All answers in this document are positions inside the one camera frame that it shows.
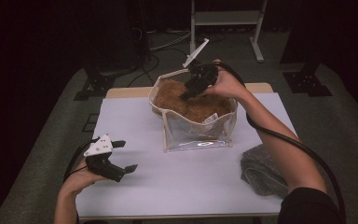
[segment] clear plastic container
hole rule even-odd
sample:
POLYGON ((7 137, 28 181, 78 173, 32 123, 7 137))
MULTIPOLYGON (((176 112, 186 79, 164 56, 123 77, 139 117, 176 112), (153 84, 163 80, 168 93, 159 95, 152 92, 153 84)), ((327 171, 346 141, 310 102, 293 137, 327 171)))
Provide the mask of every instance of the clear plastic container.
POLYGON ((163 80, 172 79, 185 82, 189 80, 191 74, 187 69, 172 72, 160 76, 149 92, 149 104, 152 111, 162 118, 164 151, 183 151, 210 147, 232 147, 233 143, 230 138, 237 121, 238 103, 229 99, 230 113, 227 113, 217 119, 207 119, 202 123, 198 123, 185 118, 179 113, 157 107, 155 97, 158 94, 158 87, 163 80))

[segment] gray towel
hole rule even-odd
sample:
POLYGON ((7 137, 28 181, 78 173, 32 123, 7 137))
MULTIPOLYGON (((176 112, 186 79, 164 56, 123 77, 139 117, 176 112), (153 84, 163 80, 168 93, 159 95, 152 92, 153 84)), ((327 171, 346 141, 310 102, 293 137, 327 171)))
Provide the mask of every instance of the gray towel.
POLYGON ((241 179, 258 195, 287 195, 287 185, 264 145, 253 147, 242 154, 241 179))

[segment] forearm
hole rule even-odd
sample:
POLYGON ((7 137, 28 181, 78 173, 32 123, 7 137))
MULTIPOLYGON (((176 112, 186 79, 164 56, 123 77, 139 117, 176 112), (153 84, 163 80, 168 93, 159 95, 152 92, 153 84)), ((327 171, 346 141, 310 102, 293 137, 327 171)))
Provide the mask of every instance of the forearm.
POLYGON ((54 224, 76 223, 76 194, 60 191, 54 216, 54 224))
MULTIPOLYGON (((299 139, 280 120, 272 115, 249 91, 243 89, 237 99, 249 117, 259 126, 299 139)), ((269 154, 277 163, 289 192, 299 187, 319 189, 326 192, 325 184, 313 159, 302 150, 267 133, 257 131, 269 154)))

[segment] black sleeve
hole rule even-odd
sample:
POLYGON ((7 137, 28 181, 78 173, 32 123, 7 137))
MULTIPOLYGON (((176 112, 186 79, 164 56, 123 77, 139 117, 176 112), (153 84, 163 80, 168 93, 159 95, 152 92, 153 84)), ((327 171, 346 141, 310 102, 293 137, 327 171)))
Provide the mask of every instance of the black sleeve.
POLYGON ((317 189, 298 188, 282 202, 278 224, 339 224, 339 212, 331 198, 317 189))

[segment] gray carpet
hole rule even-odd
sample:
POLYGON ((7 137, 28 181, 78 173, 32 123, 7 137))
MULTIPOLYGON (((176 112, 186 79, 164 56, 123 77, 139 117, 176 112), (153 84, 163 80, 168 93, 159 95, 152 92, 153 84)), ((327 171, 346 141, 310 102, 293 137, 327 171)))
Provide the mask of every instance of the gray carpet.
MULTIPOLYGON (((211 43, 198 59, 207 62, 219 58, 241 74, 245 82, 267 82, 280 94, 298 136, 335 172, 345 200, 348 223, 358 224, 358 104, 346 91, 339 76, 323 65, 318 68, 316 76, 333 96, 309 97, 303 93, 292 93, 282 72, 296 70, 298 66, 279 64, 288 33, 261 33, 259 45, 265 58, 263 63, 255 60, 248 39, 250 35, 227 34, 223 40, 216 42, 215 39, 223 36, 206 36, 211 43)), ((177 37, 151 34, 151 45, 160 46, 177 37)), ((188 53, 189 45, 180 43, 171 48, 188 53)), ((149 74, 155 80, 159 75, 181 69, 186 60, 185 55, 172 49, 154 55, 159 58, 159 64, 149 74)), ((150 69, 156 62, 152 58, 145 69, 150 69)), ((140 74, 141 70, 119 77, 114 87, 126 87, 140 74)), ((0 209, 0 223, 52 223, 63 173, 76 148, 91 139, 92 132, 83 132, 83 128, 90 114, 99 113, 103 99, 90 97, 87 101, 74 101, 86 79, 86 73, 80 69, 67 84, 0 209)), ((142 76, 132 86, 151 86, 151 82, 147 76, 142 76)), ((262 222, 274 223, 275 219, 263 217, 262 222)), ((131 222, 119 220, 111 223, 131 222)), ((200 218, 147 220, 144 223, 252 223, 252 219, 200 218)))

